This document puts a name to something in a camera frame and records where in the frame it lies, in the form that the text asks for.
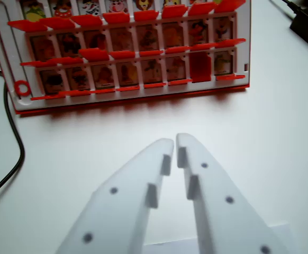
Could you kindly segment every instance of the gripper jaw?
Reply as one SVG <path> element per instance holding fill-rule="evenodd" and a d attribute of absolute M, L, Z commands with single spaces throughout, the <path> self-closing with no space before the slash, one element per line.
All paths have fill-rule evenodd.
<path fill-rule="evenodd" d="M 57 254 L 140 254 L 149 208 L 158 207 L 173 148 L 170 139 L 152 143 L 101 185 Z"/>
<path fill-rule="evenodd" d="M 178 167 L 193 200 L 200 254 L 287 254 L 226 171 L 192 135 L 176 138 Z"/>

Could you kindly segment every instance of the character card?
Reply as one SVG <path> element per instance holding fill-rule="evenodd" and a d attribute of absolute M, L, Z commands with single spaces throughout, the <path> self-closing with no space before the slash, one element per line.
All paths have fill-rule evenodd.
<path fill-rule="evenodd" d="M 54 17 L 71 17 L 70 0 L 49 0 L 49 8 Z"/>
<path fill-rule="evenodd" d="M 161 64 L 156 59 L 141 61 L 141 69 L 144 84 L 162 82 Z"/>
<path fill-rule="evenodd" d="M 137 67 L 131 62 L 118 62 L 116 69 L 120 86 L 135 86 L 139 84 Z"/>
<path fill-rule="evenodd" d="M 139 51 L 159 49 L 158 31 L 153 25 L 137 26 Z"/>
<path fill-rule="evenodd" d="M 229 51 L 218 51 L 214 53 L 214 74 L 227 75 L 233 73 L 233 56 Z"/>
<path fill-rule="evenodd" d="M 213 19 L 214 41 L 233 39 L 233 22 L 229 17 L 216 17 Z"/>
<path fill-rule="evenodd" d="M 188 21 L 189 45 L 208 43 L 208 25 L 203 20 Z"/>
<path fill-rule="evenodd" d="M 68 68 L 66 73 L 71 90 L 90 90 L 87 72 L 81 67 Z"/>
<path fill-rule="evenodd" d="M 184 45 L 184 31 L 178 22 L 162 24 L 165 49 Z"/>
<path fill-rule="evenodd" d="M 77 57 L 81 49 L 79 38 L 73 33 L 57 34 L 61 56 Z"/>
<path fill-rule="evenodd" d="M 127 0 L 105 0 L 106 12 L 128 13 Z"/>
<path fill-rule="evenodd" d="M 181 57 L 166 58 L 167 81 L 185 79 L 186 65 Z"/>
<path fill-rule="evenodd" d="M 39 19 L 46 17 L 43 5 L 37 0 L 22 0 L 20 3 L 23 17 L 26 20 L 36 22 L 39 21 Z"/>
<path fill-rule="evenodd" d="M 181 0 L 163 0 L 161 1 L 161 3 L 162 3 L 162 9 L 164 9 L 165 6 L 181 4 Z"/>
<path fill-rule="evenodd" d="M 192 6 L 193 4 L 196 4 L 196 3 L 204 3 L 204 2 L 207 2 L 206 0 L 187 0 L 188 2 L 188 6 Z"/>
<path fill-rule="evenodd" d="M 110 29 L 113 51 L 133 51 L 132 34 L 126 28 Z"/>
<path fill-rule="evenodd" d="M 155 10 L 154 0 L 133 0 L 133 10 L 135 12 Z"/>
<path fill-rule="evenodd" d="M 96 89 L 114 87 L 113 73 L 107 65 L 92 66 L 92 74 Z"/>
<path fill-rule="evenodd" d="M 62 77 L 55 70 L 44 70 L 40 72 L 42 84 L 44 86 L 44 92 L 47 95 L 56 94 L 63 91 L 64 84 L 62 83 Z"/>
<path fill-rule="evenodd" d="M 98 0 L 78 0 L 78 9 L 80 15 L 101 15 L 100 4 Z"/>
<path fill-rule="evenodd" d="M 45 35 L 30 37 L 36 61 L 47 61 L 55 57 L 53 42 Z"/>
<path fill-rule="evenodd" d="M 101 50 L 107 50 L 106 36 L 100 30 L 85 31 L 84 38 L 87 49 L 99 48 Z"/>

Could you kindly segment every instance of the black wire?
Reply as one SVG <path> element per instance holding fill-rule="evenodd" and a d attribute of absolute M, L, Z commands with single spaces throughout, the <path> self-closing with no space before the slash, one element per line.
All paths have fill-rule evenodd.
<path fill-rule="evenodd" d="M 12 131 L 14 133 L 14 136 L 16 138 L 17 143 L 19 144 L 20 148 L 20 157 L 15 164 L 15 166 L 12 168 L 12 170 L 0 181 L 0 188 L 16 173 L 19 172 L 21 169 L 21 166 L 23 165 L 23 161 L 25 159 L 25 148 L 22 143 L 21 137 L 19 135 L 19 132 L 17 131 L 16 125 L 14 123 L 9 105 L 8 105 L 8 89 L 6 86 L 6 83 L 4 84 L 4 105 L 5 105 L 5 111 L 7 114 L 8 121 L 10 122 Z"/>

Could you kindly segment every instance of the white table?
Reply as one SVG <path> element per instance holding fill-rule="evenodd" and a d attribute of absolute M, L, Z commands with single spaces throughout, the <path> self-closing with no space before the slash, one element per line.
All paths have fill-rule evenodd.
<path fill-rule="evenodd" d="M 270 2 L 253 1 L 245 92 L 16 116 L 26 161 L 0 194 L 0 254 L 54 253 L 103 181 L 149 143 L 179 132 L 205 144 L 268 224 L 288 221 L 308 254 L 308 45 L 289 25 Z M 19 157 L 2 87 L 0 78 L 0 180 Z M 146 243 L 195 236 L 174 158 Z"/>

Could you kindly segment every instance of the guess who game board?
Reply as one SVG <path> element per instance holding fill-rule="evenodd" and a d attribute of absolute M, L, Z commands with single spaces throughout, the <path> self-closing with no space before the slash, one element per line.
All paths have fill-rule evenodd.
<path fill-rule="evenodd" d="M 1 0 L 17 113 L 249 86 L 250 0 Z"/>

